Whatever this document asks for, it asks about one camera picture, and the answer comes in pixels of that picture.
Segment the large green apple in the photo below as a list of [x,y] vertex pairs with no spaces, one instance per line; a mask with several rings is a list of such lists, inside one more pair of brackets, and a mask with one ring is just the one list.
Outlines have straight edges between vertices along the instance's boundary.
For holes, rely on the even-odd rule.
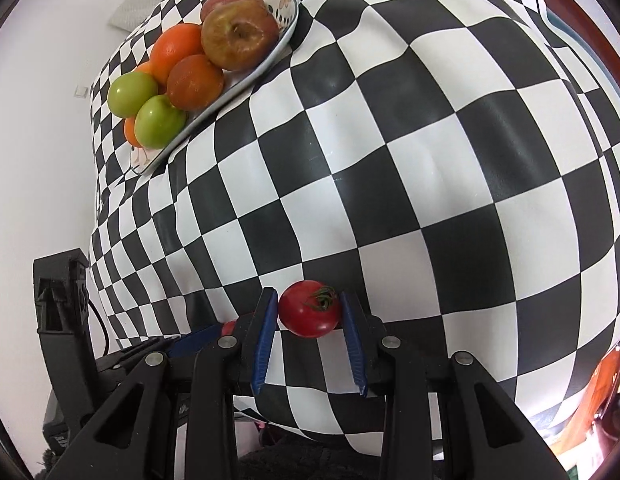
[[121,118],[135,116],[153,96],[159,84],[144,72],[131,72],[116,78],[108,90],[107,103],[113,115]]

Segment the black white checkered cloth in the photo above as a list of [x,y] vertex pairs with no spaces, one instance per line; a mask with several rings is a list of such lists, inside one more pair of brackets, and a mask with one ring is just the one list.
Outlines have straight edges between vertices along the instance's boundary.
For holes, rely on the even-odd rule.
[[89,255],[119,347],[351,290],[473,353],[547,436],[620,339],[620,92],[543,0],[299,0],[290,46],[152,174],[112,82],[203,0],[163,0],[90,100]]

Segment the white wall switch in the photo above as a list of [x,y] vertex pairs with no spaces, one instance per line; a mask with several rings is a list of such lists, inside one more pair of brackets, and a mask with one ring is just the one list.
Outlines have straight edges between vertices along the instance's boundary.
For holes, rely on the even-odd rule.
[[83,86],[78,86],[74,89],[74,95],[77,98],[85,99],[88,93],[88,88]]

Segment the small green apple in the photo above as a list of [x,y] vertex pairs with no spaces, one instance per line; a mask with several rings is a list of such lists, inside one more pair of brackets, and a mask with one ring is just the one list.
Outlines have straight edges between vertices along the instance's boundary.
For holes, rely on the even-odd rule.
[[150,98],[135,118],[136,140],[143,148],[161,150],[182,131],[187,113],[175,107],[166,94]]

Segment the dark red orange tomato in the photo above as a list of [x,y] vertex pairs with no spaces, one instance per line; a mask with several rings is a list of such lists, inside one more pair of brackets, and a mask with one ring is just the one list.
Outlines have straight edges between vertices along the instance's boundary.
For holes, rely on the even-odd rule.
[[220,67],[204,54],[183,58],[171,70],[167,81],[167,96],[180,110],[202,110],[223,92],[225,77]]

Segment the orange at plate back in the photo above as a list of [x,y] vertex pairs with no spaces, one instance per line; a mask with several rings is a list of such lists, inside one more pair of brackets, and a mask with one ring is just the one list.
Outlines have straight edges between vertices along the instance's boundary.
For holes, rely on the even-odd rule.
[[135,72],[152,75],[152,66],[149,61],[139,64],[139,66],[136,66],[134,70]]

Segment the brownish green apple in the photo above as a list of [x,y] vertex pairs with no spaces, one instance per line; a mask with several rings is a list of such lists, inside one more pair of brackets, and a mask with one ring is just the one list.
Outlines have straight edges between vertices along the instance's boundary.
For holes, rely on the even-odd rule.
[[277,44],[279,28],[262,0],[236,0],[203,20],[201,44],[216,66],[240,72],[259,65]]

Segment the large orange on plate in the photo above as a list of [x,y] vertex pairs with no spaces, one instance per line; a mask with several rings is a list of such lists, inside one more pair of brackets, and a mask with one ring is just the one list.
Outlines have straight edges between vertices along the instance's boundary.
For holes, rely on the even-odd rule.
[[191,23],[174,25],[158,38],[150,51],[152,76],[165,86],[178,62],[199,53],[203,53],[201,26]]

